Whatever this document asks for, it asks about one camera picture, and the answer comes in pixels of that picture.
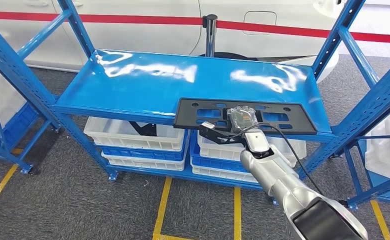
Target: black metal plate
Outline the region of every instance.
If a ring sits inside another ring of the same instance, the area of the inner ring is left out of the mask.
[[[259,124],[270,124],[285,134],[315,135],[317,128],[298,103],[254,102],[236,100],[210,100],[199,98],[180,98],[173,126],[178,129],[198,129],[202,122],[216,125],[217,130],[230,131],[232,125],[227,109],[248,106],[255,109]],[[276,131],[262,127],[266,134]]]

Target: shelf rack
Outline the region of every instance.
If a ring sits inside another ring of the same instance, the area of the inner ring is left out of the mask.
[[[6,79],[28,95],[31,103],[70,133],[107,172],[109,180],[116,180],[119,171],[128,171],[260,189],[256,183],[193,174],[188,160],[181,172],[110,165],[68,114],[171,125],[179,98],[183,97],[299,103],[315,124],[317,134],[288,137],[321,143],[305,161],[309,172],[335,154],[345,153],[348,165],[354,165],[349,149],[358,146],[360,138],[390,114],[390,70],[378,81],[348,31],[365,0],[349,0],[345,4],[312,67],[95,49],[72,1],[58,2],[63,12],[17,53],[0,35],[0,70]],[[65,20],[70,23],[88,61],[57,98],[37,79],[23,58]],[[341,41],[347,46],[370,91],[340,124],[331,127],[316,81]],[[355,169],[350,170],[351,175],[356,175]],[[301,178],[305,177],[304,172],[298,170],[298,173]],[[360,189],[358,196],[348,199],[348,204],[355,207],[389,191],[390,180],[372,184],[368,191]]]
[[[13,155],[11,153],[13,148],[19,143],[20,139],[24,137],[30,128],[32,128],[38,117],[45,118],[44,124],[34,134],[19,155]],[[32,106],[29,102],[26,102],[4,127],[2,127],[0,121],[0,159],[17,164],[21,168],[20,172],[23,174],[34,173],[34,171],[32,171],[33,165],[24,162],[23,159],[49,125],[52,125],[55,130],[59,130],[60,128],[58,124],[52,123],[41,112],[37,111],[36,107]]]

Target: white car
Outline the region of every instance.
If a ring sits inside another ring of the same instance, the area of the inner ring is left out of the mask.
[[[219,20],[330,30],[341,0],[73,0],[82,16],[95,21],[84,26],[96,48],[200,56],[205,53],[205,29],[197,25],[128,24],[110,15],[201,17]],[[0,0],[0,33],[17,51],[60,13],[57,0]],[[25,16],[32,20],[19,20]],[[325,38],[217,29],[217,57],[311,65]],[[321,79],[339,59],[336,52]],[[86,62],[70,25],[65,22],[32,54],[32,67],[78,71]]]

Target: floor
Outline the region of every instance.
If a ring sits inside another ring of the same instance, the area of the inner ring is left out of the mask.
[[[368,59],[379,76],[390,68],[388,57]],[[75,75],[33,70],[56,94]],[[337,124],[368,87],[351,57],[342,54],[319,89],[331,124]],[[73,119],[83,129],[86,118]],[[308,154],[316,147],[308,142]],[[352,155],[360,169],[358,153],[352,151]],[[148,240],[154,232],[179,237],[163,239],[227,240],[238,239],[239,231],[246,240],[288,239],[282,211],[263,192],[241,189],[239,195],[238,188],[125,172],[111,183],[66,132],[47,130],[26,160],[34,163],[40,174],[23,175],[17,170],[0,193],[0,240]],[[0,182],[10,168],[0,161]],[[368,188],[364,172],[359,172],[363,187]],[[354,195],[343,158],[326,161],[312,177],[327,197],[341,200]],[[390,204],[379,206],[390,232]],[[369,239],[383,239],[369,202],[353,213],[368,230]]]

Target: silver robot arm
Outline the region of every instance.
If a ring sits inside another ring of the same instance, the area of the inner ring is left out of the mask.
[[[298,240],[367,240],[363,225],[339,202],[305,185],[288,165],[287,159],[264,133],[254,128],[242,135],[246,150],[242,165],[264,191],[275,197]]]

